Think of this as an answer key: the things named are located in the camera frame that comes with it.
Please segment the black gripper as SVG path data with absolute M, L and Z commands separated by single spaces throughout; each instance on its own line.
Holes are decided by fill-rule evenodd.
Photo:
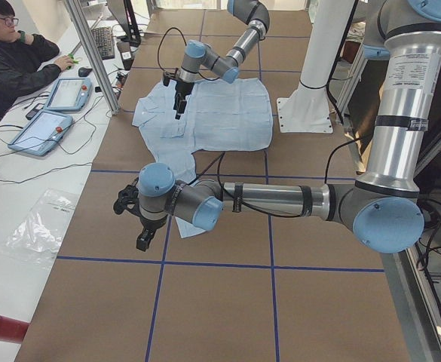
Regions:
M 176 111 L 175 119 L 179 120 L 185 112 L 187 106 L 186 97 L 193 91 L 194 83 L 182 80 L 179 77 L 176 77 L 175 80 L 175 103 L 173 109 Z
M 147 251 L 150 247 L 150 243 L 155 237 L 156 231 L 166 224 L 167 216 L 160 219 L 148 219 L 144 216 L 140 216 L 139 219 L 142 223 L 143 230 L 136 239 L 136 249 Z

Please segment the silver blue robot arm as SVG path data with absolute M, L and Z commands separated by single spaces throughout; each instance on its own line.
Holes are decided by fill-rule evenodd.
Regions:
M 228 12 L 245 23 L 247 29 L 224 57 L 201 41 L 187 42 L 182 64 L 173 76 L 173 80 L 176 81 L 173 106 L 176 120 L 179 120 L 185 111 L 187 96 L 193 91 L 202 66 L 231 84 L 239 76 L 240 66 L 249 52 L 265 39 L 270 26 L 270 16 L 268 9 L 260 1 L 229 1 Z
M 370 1 L 364 54 L 388 62 L 375 116 L 366 171 L 354 181 L 320 186 L 261 185 L 197 177 L 198 151 L 283 148 L 279 159 L 289 172 L 321 167 L 327 153 L 316 147 L 331 134 L 326 87 L 342 42 L 341 31 L 353 1 L 324 1 L 315 20 L 298 87 L 276 104 L 266 97 L 247 107 L 240 102 L 240 65 L 268 34 L 271 18 L 258 1 L 230 1 L 228 12 L 246 25 L 225 55 L 209 44 L 188 41 L 182 64 L 165 72 L 142 98 L 133 123 L 154 162 L 133 186 L 133 212 L 147 250 L 170 217 L 184 235 L 213 229 L 223 210 L 251 210 L 298 219 L 315 216 L 351 231 L 368 248 L 397 253 L 411 247 L 424 230 L 414 181 L 422 139 L 441 67 L 441 1 Z

